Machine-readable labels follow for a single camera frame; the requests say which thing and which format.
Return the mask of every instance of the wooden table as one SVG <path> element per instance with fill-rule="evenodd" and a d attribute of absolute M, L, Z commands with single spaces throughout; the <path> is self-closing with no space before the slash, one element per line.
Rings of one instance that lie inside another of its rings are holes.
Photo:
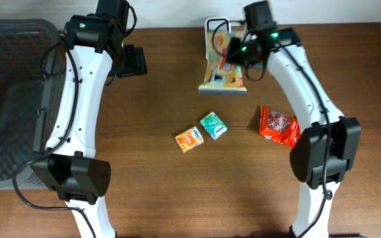
<path fill-rule="evenodd" d="M 335 195 L 334 233 L 381 237 L 381 24 L 294 26 L 311 66 L 333 102 L 357 117 L 362 135 L 355 166 Z M 112 167 L 106 194 L 121 237 L 279 237 L 295 219 L 299 184 L 290 148 L 258 134 L 259 106 L 292 114 L 270 76 L 245 81 L 248 95 L 199 95 L 206 70 L 204 31 L 136 30 L 148 75 L 119 79 L 103 93 L 97 159 Z M 174 136 L 214 111 L 229 127 L 183 154 Z M 24 192 L 59 205 L 55 193 Z M 71 212 L 26 207 L 0 191 L 0 237 L 79 237 Z"/>

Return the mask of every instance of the green packet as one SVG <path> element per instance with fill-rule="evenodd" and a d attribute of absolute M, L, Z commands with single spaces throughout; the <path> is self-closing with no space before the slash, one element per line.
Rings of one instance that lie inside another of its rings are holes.
<path fill-rule="evenodd" d="M 218 116 L 211 112 L 201 120 L 201 125 L 210 134 L 212 139 L 218 139 L 224 134 L 228 127 L 218 118 Z"/>

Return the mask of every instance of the white backdrop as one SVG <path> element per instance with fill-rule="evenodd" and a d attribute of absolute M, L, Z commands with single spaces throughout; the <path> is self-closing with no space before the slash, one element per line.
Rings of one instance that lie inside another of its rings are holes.
<path fill-rule="evenodd" d="M 138 28 L 202 26 L 207 17 L 242 19 L 256 0 L 129 0 Z M 0 19 L 43 18 L 58 29 L 72 15 L 94 13 L 98 0 L 0 0 Z M 381 22 L 381 0 L 270 0 L 279 24 Z"/>

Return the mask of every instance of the gray plastic container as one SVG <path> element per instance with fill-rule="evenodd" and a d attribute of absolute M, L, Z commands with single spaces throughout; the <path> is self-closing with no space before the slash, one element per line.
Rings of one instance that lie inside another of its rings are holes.
<path fill-rule="evenodd" d="M 44 52 L 59 41 L 46 20 L 0 20 L 0 189 L 12 189 L 11 177 L 33 151 L 43 151 L 60 106 L 65 74 L 45 79 L 39 70 Z M 52 51 L 44 62 L 47 72 L 65 66 Z M 45 188 L 27 168 L 19 187 Z"/>

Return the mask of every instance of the red packet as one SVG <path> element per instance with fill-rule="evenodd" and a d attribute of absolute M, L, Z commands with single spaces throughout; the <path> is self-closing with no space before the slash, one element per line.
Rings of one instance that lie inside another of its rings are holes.
<path fill-rule="evenodd" d="M 294 147 L 301 136 L 301 130 L 295 117 L 285 116 L 263 106 L 259 134 L 266 139 Z"/>

